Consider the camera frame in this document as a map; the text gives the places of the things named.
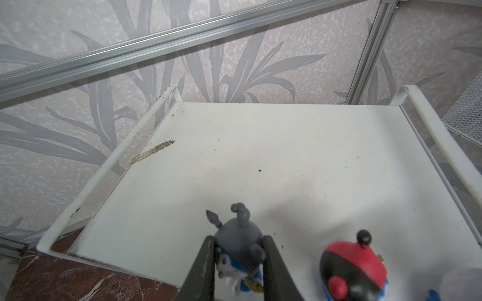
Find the grey suit Doraemon figure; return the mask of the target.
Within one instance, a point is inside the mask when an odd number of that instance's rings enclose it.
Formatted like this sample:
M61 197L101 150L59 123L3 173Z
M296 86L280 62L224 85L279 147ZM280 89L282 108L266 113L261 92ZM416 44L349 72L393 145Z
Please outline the grey suit Doraemon figure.
M208 221L217 228L215 264L218 277L226 280L231 293L264 293L261 265L266 260L263 235L251 222L251 212L243 203L234 203L231 212L235 218L222 223L216 213L207 210Z

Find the blue white small figure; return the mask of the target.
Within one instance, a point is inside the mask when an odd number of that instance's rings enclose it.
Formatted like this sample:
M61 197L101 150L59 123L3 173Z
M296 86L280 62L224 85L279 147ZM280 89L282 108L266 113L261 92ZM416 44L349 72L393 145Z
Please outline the blue white small figure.
M426 301L430 300L481 301L481 269L463 268L446 273L439 291L429 291Z

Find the red ladybug Doraemon figure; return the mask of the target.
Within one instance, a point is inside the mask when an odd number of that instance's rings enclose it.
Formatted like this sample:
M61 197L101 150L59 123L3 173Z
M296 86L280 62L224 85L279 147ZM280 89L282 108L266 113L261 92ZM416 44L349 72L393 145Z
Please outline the red ladybug Doraemon figure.
M371 249L367 230L356 242L337 241L322 253L320 275L327 300L387 300L389 281L385 262Z

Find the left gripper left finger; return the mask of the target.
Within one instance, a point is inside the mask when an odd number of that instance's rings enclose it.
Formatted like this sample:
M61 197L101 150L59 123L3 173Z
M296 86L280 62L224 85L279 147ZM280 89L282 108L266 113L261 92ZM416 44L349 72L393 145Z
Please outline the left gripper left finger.
M175 301L215 300L215 239L207 236Z

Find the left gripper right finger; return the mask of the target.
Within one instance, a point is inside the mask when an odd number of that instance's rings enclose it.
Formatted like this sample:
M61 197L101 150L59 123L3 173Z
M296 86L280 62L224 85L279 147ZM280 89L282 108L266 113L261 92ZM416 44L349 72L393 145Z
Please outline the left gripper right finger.
M271 236L263 237L266 260L263 263L264 300L302 301L282 256Z

